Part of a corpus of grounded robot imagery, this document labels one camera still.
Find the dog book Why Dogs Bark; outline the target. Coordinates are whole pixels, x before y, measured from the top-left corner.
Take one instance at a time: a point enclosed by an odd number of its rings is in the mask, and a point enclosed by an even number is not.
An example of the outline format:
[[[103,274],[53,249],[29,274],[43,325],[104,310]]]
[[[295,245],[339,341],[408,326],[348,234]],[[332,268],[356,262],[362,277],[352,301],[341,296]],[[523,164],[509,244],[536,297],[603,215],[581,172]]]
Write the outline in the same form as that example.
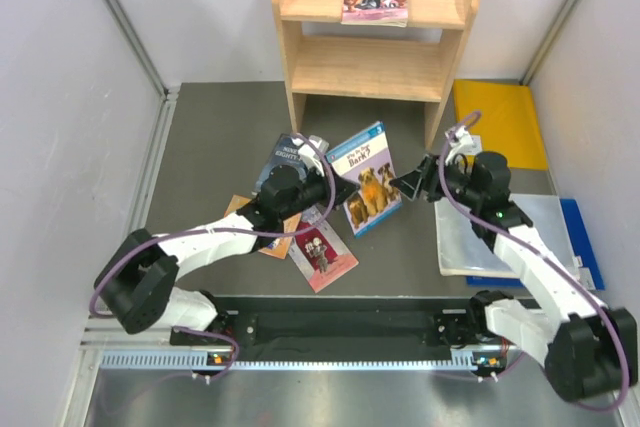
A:
[[[378,121],[327,152],[335,172],[358,190],[342,203],[355,237],[360,237],[398,210],[399,190],[385,125]]]

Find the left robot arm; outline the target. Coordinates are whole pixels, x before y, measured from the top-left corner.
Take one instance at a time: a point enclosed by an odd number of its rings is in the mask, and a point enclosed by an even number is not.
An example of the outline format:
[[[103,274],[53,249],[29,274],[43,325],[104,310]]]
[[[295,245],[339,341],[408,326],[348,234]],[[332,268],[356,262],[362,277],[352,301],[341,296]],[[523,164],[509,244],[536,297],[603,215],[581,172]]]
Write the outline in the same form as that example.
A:
[[[96,278],[97,296],[130,335],[176,328],[216,343],[227,321],[212,296],[182,290],[177,281],[221,259],[267,247],[289,218],[318,204],[340,205],[358,188],[333,168],[311,168],[301,176],[293,167],[277,166],[252,200],[215,222],[162,236],[145,228],[130,233]]]

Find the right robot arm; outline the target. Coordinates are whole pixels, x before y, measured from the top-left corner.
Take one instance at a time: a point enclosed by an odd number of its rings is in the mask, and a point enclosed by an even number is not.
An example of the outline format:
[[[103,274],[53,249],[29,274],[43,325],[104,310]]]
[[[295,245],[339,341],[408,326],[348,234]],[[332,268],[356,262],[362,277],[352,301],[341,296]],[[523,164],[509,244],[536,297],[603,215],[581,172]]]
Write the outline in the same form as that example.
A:
[[[455,160],[426,155],[416,169],[390,184],[409,199],[447,199],[537,302],[541,311],[535,314],[502,292],[476,294],[466,319],[474,340],[509,340],[538,362],[567,402],[612,392],[624,401],[638,383],[635,318],[625,308],[609,308],[568,273],[512,200],[510,182],[506,158],[487,151],[475,157],[468,172]]]

